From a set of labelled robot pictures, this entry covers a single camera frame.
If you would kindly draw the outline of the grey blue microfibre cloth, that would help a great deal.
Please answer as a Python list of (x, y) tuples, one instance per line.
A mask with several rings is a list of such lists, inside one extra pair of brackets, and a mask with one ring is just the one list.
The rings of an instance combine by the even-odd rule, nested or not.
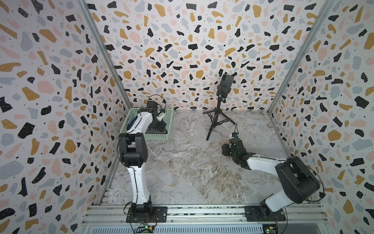
[(132, 120), (129, 121), (127, 125), (127, 130), (131, 129), (135, 121), (137, 120), (137, 116), (135, 116)]

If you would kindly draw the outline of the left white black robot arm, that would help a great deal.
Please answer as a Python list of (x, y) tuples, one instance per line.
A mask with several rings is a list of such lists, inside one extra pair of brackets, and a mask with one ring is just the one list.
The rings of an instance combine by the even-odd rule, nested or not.
[(126, 132), (119, 135), (117, 155), (130, 175), (133, 197), (129, 212), (134, 215), (151, 216), (153, 213), (145, 178), (145, 163), (149, 156), (145, 134), (149, 128), (163, 131), (166, 125), (164, 116), (164, 108), (141, 108), (137, 116), (129, 121)]

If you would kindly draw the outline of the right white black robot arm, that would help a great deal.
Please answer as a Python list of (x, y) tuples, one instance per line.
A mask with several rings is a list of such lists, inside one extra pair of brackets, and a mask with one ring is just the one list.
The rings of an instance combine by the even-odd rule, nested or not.
[(260, 203), (263, 216), (294, 203), (301, 204), (320, 189), (316, 176), (298, 157), (274, 159), (248, 153), (238, 137), (231, 138), (222, 145), (222, 154), (231, 157), (234, 163), (244, 169), (262, 171), (279, 178), (281, 190)]

